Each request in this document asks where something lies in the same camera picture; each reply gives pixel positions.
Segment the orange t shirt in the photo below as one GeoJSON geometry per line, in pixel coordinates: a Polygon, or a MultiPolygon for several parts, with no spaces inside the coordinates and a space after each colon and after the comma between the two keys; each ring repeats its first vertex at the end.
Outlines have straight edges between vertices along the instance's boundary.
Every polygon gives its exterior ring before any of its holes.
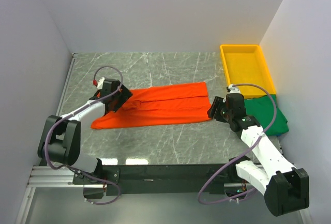
{"type": "Polygon", "coordinates": [[[190,124],[209,121],[205,82],[133,89],[120,109],[94,120],[92,129],[190,124]]]}

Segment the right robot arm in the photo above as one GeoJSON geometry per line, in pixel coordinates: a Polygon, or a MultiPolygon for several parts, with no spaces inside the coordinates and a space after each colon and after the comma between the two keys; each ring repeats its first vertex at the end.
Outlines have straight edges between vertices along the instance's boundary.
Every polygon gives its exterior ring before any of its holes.
{"type": "Polygon", "coordinates": [[[216,96],[208,117],[228,123],[230,129],[248,146],[260,167],[244,155],[231,159],[224,165],[233,182],[249,182],[264,197],[268,210],[274,216],[303,210],[309,207],[309,175],[303,168],[296,168],[272,144],[259,121],[248,115],[244,96],[228,93],[216,96]]]}

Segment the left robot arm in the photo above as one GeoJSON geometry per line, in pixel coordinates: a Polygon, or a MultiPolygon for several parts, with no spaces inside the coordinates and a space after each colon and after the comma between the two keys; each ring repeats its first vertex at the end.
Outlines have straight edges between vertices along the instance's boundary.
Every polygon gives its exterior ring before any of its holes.
{"type": "Polygon", "coordinates": [[[96,119],[116,113],[133,92],[119,80],[101,78],[94,84],[97,91],[82,107],[46,119],[37,155],[46,161],[83,171],[86,179],[96,184],[104,176],[102,161],[81,151],[82,130],[89,128],[96,119]]]}

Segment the folded green t shirt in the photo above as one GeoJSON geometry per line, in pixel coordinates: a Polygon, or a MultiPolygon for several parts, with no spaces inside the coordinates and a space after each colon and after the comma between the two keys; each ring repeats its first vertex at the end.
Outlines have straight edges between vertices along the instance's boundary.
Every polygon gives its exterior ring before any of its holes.
{"type": "MultiPolygon", "coordinates": [[[[288,120],[278,108],[277,97],[271,94],[277,108],[277,116],[271,127],[266,131],[267,136],[287,133],[289,131],[288,120]]],[[[248,115],[254,116],[263,128],[266,128],[274,116],[274,107],[270,98],[265,95],[259,98],[245,99],[245,108],[248,115]]]]}

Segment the yellow plastic bin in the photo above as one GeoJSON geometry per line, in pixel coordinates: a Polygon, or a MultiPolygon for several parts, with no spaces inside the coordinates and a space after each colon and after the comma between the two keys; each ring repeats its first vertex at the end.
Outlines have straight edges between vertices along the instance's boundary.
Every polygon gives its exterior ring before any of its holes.
{"type": "Polygon", "coordinates": [[[222,44],[221,60],[227,85],[241,84],[239,90],[246,99],[258,98],[265,93],[249,84],[265,89],[275,95],[273,84],[263,52],[257,44],[222,44]]]}

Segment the black base beam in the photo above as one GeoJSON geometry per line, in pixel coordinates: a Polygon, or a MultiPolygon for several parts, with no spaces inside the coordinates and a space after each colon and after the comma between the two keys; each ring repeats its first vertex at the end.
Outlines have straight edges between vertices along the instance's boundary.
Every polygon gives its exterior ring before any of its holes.
{"type": "MultiPolygon", "coordinates": [[[[198,193],[206,181],[225,164],[200,165],[109,165],[103,166],[104,180],[117,184],[122,194],[198,193]]],[[[224,186],[240,186],[234,166],[218,174],[204,190],[210,194],[224,194],[224,186]]],[[[97,182],[79,175],[74,185],[96,187],[97,182]]]]}

